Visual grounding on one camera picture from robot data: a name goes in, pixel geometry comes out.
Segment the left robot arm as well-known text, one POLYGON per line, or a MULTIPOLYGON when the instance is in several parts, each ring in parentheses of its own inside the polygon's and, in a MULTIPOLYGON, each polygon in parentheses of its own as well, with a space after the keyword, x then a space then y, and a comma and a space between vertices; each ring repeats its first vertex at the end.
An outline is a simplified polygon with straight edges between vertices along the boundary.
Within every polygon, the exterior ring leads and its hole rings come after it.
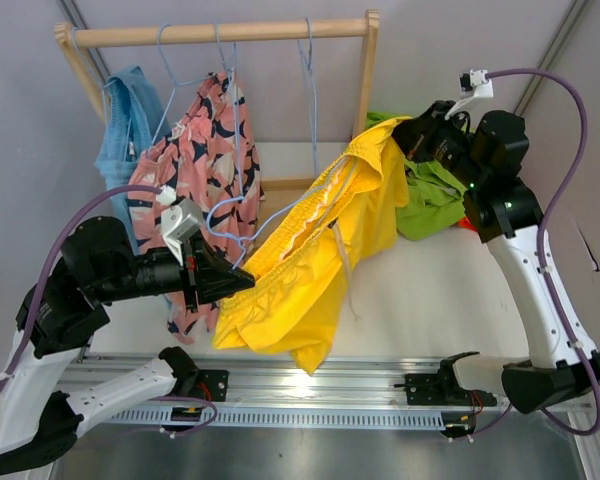
POLYGON ((113 302, 180 292, 195 309, 254 287, 254 277, 215 252, 202 233, 182 245, 184 261, 166 247, 132 251, 120 220, 81 223, 53 255, 39 302, 27 293, 13 344, 25 347, 0 392, 0 476, 54 463, 89 430, 154 398, 211 398, 201 371, 180 347, 112 381, 70 393, 56 385, 93 334, 110 321, 113 302))

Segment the blue hanger of pink shorts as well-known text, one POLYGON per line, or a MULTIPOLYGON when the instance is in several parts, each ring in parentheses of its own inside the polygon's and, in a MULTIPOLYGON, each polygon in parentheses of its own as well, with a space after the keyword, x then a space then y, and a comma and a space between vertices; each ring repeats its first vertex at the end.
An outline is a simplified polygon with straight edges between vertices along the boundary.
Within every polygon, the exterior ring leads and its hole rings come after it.
POLYGON ((163 114, 160 118, 158 126, 156 127, 156 130, 153 134, 152 143, 155 143, 158 140, 158 137, 161 135, 163 127, 166 125, 167 114, 169 113, 169 109, 171 108, 171 105, 173 103, 173 100, 175 98, 177 91, 183 87, 197 85, 208 78, 208 75, 205 75, 203 77, 196 78, 193 80, 188 80, 188 81, 180 81, 177 78, 177 76, 176 76, 175 72, 173 71, 172 66, 167 58, 167 55, 165 54, 164 49, 163 49, 162 35, 163 35, 163 32, 168 27, 171 27, 170 23, 165 23, 159 27, 158 32, 156 34, 156 48, 157 48, 158 54, 161 58, 162 64, 169 76, 170 81, 171 81, 172 89, 171 89, 171 93, 169 95, 168 101, 166 102, 166 105, 164 106, 163 114))

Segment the orange shorts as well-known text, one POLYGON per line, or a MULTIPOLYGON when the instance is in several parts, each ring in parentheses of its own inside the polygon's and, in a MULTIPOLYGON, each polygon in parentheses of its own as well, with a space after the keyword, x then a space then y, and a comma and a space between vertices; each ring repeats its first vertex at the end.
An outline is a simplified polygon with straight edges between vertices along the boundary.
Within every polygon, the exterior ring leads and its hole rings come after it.
POLYGON ((457 226, 460 228, 464 228, 464 229, 476 232, 476 228, 474 227, 474 225, 470 222, 470 220, 467 217, 463 217, 462 219, 460 219, 457 222, 457 226))

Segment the yellow shorts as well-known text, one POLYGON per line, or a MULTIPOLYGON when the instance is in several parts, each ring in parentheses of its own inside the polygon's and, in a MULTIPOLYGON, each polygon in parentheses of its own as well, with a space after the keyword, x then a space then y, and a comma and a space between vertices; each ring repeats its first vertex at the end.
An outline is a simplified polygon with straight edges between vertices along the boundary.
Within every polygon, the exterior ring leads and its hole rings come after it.
POLYGON ((246 261, 251 289, 222 301, 212 345, 292 355, 313 374, 331 352, 356 265, 394 245, 409 192, 392 137, 401 118, 358 135, 246 261))

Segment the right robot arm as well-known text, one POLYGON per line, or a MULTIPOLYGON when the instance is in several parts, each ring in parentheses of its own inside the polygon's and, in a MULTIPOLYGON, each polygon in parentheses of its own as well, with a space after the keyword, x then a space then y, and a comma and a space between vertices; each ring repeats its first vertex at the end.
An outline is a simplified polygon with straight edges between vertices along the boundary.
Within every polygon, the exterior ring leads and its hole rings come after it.
POLYGON ((477 352, 445 359, 438 395, 459 403, 472 390, 504 395, 523 414, 581 397, 600 385, 600 351, 575 313, 553 261, 543 213, 519 178, 529 148, 523 118, 494 110, 465 132, 451 101, 401 121, 393 140, 415 163, 439 162, 466 188, 463 205, 499 265, 523 322, 529 354, 477 352))

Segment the green shorts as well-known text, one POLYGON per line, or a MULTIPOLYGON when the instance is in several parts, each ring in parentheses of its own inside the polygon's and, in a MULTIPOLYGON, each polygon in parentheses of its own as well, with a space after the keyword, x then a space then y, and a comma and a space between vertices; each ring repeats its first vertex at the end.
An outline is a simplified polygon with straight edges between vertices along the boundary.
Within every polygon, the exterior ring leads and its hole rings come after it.
POLYGON ((365 235, 378 249, 392 246, 398 234, 419 241, 465 219, 466 188, 438 162, 408 161, 386 137, 381 163, 383 178, 372 195, 372 226, 365 235))

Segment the pink patterned shorts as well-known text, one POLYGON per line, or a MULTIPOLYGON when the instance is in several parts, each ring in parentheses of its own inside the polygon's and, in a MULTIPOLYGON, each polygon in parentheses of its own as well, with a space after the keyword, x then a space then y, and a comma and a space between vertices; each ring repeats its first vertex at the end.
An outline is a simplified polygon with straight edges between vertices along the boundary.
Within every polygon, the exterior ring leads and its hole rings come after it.
POLYGON ((246 99, 238 88, 244 199, 237 202, 233 114, 225 73, 200 85, 194 102, 171 132, 145 150, 131 177, 133 185, 170 186, 202 210, 203 234, 232 264, 241 264, 253 248, 258 226, 260 162, 246 99))

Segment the blue hanger of green shorts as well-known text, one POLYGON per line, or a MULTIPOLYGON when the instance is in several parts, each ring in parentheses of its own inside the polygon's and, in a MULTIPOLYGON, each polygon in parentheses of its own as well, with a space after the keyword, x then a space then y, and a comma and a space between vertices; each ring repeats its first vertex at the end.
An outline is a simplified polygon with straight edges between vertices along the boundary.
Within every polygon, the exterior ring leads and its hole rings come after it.
POLYGON ((302 42, 297 41, 298 53, 301 62, 302 77, 304 88, 307 94, 308 101, 308 124, 310 132, 311 142, 311 160, 313 173, 315 177, 319 176, 319 162, 318 162, 318 98, 317 98, 317 87, 314 75, 314 62, 313 62, 313 28, 312 22, 309 18, 305 19, 308 37, 307 37, 307 48, 304 49, 302 42))

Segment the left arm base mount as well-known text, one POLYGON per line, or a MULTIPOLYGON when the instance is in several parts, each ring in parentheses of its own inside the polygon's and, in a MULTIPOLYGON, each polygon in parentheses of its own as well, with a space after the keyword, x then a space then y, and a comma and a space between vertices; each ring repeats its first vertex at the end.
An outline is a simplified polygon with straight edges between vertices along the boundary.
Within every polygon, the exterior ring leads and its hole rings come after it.
POLYGON ((176 381, 172 396, 225 402, 229 386, 228 370, 197 370, 186 373, 176 381))

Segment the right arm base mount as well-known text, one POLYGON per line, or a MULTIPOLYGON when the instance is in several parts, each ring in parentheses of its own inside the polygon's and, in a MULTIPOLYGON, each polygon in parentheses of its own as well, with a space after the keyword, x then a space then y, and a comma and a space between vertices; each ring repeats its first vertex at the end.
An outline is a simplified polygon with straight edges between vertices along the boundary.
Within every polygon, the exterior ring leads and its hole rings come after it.
POLYGON ((466 390, 446 374, 405 374, 394 385, 402 390, 412 406, 495 407, 493 394, 481 390, 466 390))

